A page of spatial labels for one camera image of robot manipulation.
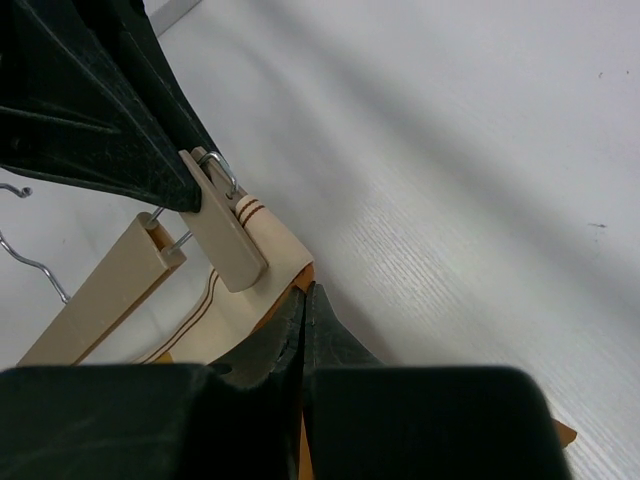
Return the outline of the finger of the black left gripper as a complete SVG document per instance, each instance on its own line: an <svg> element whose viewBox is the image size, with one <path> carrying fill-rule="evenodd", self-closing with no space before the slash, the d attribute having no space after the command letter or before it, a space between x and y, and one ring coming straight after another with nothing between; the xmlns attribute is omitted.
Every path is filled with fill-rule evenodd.
<svg viewBox="0 0 640 480"><path fill-rule="evenodd" d="M187 100L141 1L91 1L94 30L173 145L219 148Z"/></svg>
<svg viewBox="0 0 640 480"><path fill-rule="evenodd" d="M201 191L97 36L91 1L1 5L1 165L196 212Z"/></svg>

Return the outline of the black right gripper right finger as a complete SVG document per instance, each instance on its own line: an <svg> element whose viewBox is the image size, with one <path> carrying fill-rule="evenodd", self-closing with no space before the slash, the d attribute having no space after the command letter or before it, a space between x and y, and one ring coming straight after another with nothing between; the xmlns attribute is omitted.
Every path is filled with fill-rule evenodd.
<svg viewBox="0 0 640 480"><path fill-rule="evenodd" d="M305 305L304 421L318 479L567 479L546 399L507 366L388 366Z"/></svg>

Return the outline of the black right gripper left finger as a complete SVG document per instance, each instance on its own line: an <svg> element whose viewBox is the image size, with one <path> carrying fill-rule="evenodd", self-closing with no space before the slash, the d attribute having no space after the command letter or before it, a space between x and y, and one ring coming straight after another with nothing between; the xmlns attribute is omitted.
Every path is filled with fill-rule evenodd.
<svg viewBox="0 0 640 480"><path fill-rule="evenodd" d="M305 294L207 364L1 375L5 479L294 479Z"/></svg>

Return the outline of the brown boxer underwear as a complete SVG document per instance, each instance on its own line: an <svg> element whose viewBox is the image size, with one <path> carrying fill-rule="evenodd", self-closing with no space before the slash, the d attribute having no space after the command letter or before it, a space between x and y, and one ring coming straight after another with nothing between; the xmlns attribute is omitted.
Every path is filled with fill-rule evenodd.
<svg viewBox="0 0 640 480"><path fill-rule="evenodd" d="M292 291L300 290L306 297L310 287L319 284L313 279L313 260L308 250L258 199L243 195L235 213L265 255L268 270L254 286L238 293L230 292L219 274L210 272L194 307L167 339L144 354L144 363L210 364L270 321ZM305 337L304 314L299 464L294 479L318 479L313 473L304 421ZM564 452L576 434L552 420Z"/></svg>

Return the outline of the wooden clip hanger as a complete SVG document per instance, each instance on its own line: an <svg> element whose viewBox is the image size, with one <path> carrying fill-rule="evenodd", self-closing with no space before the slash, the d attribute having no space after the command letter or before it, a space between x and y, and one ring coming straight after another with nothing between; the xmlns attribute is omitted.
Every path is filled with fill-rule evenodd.
<svg viewBox="0 0 640 480"><path fill-rule="evenodd" d="M187 233L173 240L158 220L160 209L138 214L74 295L46 265L1 243L14 260L43 273L64 304L19 366L79 364L184 264L181 248L189 239L230 292L260 279L267 263L236 216L243 191L227 160L203 148L179 155L201 191L199 211L181 215Z"/></svg>

